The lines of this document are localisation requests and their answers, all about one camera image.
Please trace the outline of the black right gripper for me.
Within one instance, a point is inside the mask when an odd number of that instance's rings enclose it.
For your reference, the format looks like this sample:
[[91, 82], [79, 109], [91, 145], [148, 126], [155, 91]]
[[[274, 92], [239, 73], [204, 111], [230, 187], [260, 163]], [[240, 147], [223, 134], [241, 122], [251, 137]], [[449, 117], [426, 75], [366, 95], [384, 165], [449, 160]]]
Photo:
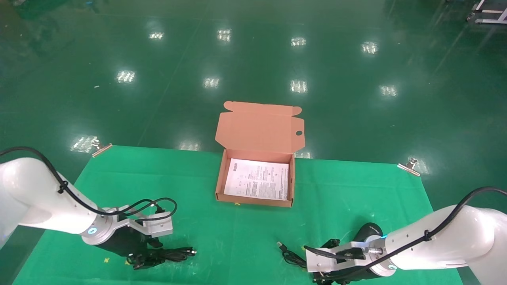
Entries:
[[[334, 270], [329, 273], [315, 273], [313, 283], [317, 285], [349, 285], [350, 283], [380, 278], [381, 276], [374, 273], [371, 269], [362, 271], [361, 273], [355, 274], [351, 277], [344, 278], [346, 274], [359, 269], [362, 265], [357, 265], [357, 261], [366, 261], [366, 256], [363, 249], [352, 247], [353, 242], [367, 242], [374, 238], [381, 238], [383, 236], [382, 229], [374, 222], [368, 222], [364, 224], [354, 236], [353, 240], [345, 246], [347, 249], [338, 249], [335, 253], [337, 256], [346, 257], [346, 259], [338, 258], [337, 264], [345, 263], [345, 267], [339, 270]], [[332, 249], [340, 245], [339, 239], [329, 239], [322, 248]]]

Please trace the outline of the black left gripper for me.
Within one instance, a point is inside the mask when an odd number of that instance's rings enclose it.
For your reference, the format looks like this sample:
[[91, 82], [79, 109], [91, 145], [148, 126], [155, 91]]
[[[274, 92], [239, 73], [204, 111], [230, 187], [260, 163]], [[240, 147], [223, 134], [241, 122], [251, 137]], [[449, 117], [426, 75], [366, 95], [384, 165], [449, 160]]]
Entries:
[[116, 229], [112, 236], [96, 247], [125, 257], [134, 270], [148, 269], [159, 265], [159, 259], [150, 257], [152, 252], [163, 247], [159, 238], [152, 238], [131, 227]]

